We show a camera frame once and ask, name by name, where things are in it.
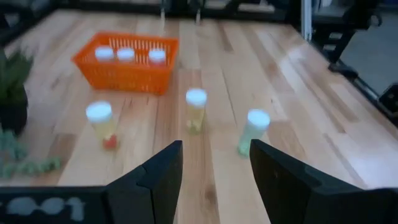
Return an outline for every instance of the white cap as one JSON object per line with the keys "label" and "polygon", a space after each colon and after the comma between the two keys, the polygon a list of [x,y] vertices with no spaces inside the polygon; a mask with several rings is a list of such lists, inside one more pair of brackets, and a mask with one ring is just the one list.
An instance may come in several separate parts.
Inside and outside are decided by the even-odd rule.
{"label": "white cap", "polygon": [[205,90],[193,88],[187,91],[185,100],[190,105],[204,107],[207,102],[207,93]]}
{"label": "white cap", "polygon": [[166,52],[163,49],[152,49],[149,51],[149,60],[152,62],[166,61]]}
{"label": "white cap", "polygon": [[271,119],[269,115],[260,109],[251,109],[248,113],[248,123],[253,125],[256,129],[266,130]]}
{"label": "white cap", "polygon": [[92,123],[109,121],[112,118],[112,107],[107,101],[97,101],[87,106],[86,116]]}
{"label": "white cap", "polygon": [[133,60],[134,59],[134,50],[131,48],[123,48],[118,50],[118,59],[119,60]]}
{"label": "white cap", "polygon": [[95,57],[98,60],[111,60],[113,59],[113,49],[108,46],[101,46],[95,49]]}

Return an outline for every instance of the green plant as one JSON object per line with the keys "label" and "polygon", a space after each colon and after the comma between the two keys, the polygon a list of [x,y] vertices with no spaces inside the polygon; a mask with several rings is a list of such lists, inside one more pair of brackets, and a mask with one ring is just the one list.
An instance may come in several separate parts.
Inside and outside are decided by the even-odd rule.
{"label": "green plant", "polygon": [[8,162],[0,167],[0,177],[11,178],[15,173],[23,175],[40,175],[59,170],[61,168],[61,158],[53,157],[42,162],[25,161],[20,164]]}
{"label": "green plant", "polygon": [[[26,158],[26,148],[16,139],[12,131],[0,128],[0,152],[6,152],[13,161],[19,162]],[[15,173],[24,175],[39,175],[61,168],[61,158],[52,157],[42,162],[24,161],[2,162],[0,160],[0,177],[11,178]]]}
{"label": "green plant", "polygon": [[7,58],[0,49],[0,104],[14,104],[26,100],[24,82],[29,76],[33,58],[18,50]]}
{"label": "green plant", "polygon": [[15,161],[25,159],[26,148],[16,139],[12,131],[3,131],[0,128],[0,152],[8,152]]}

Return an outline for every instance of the black plant pot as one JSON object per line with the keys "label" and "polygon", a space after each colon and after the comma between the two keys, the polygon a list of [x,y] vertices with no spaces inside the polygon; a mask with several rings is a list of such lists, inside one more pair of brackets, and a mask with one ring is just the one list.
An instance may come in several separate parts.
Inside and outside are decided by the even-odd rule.
{"label": "black plant pot", "polygon": [[14,104],[0,104],[0,123],[3,130],[20,135],[27,120],[27,98]]}

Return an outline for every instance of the wooden tabletop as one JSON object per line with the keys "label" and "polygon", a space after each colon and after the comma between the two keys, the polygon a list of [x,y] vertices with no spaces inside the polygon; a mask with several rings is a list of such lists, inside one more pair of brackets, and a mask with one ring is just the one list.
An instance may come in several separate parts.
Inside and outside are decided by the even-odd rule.
{"label": "wooden tabletop", "polygon": [[[94,91],[70,59],[99,30],[180,39],[168,92]],[[177,223],[269,223],[249,159],[236,150],[249,108],[269,112],[263,141],[365,189],[398,186],[398,132],[290,26],[57,11],[16,43],[37,47],[26,83],[29,159],[62,156],[60,171],[1,185],[108,184],[183,140]],[[208,92],[203,132],[185,130],[185,92]],[[108,100],[121,147],[106,152],[85,117]]]}

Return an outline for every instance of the orange plastic basket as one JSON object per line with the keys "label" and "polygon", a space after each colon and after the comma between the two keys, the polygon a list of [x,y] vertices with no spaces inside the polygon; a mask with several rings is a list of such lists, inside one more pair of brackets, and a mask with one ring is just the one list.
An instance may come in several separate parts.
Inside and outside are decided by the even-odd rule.
{"label": "orange plastic basket", "polygon": [[[104,45],[112,47],[115,54],[123,47],[134,49],[134,61],[119,62],[117,59],[98,61],[95,49]],[[151,66],[148,59],[150,49],[164,49],[166,64]],[[146,91],[161,95],[169,86],[177,51],[177,39],[100,32],[93,36],[72,61],[93,88]]]}

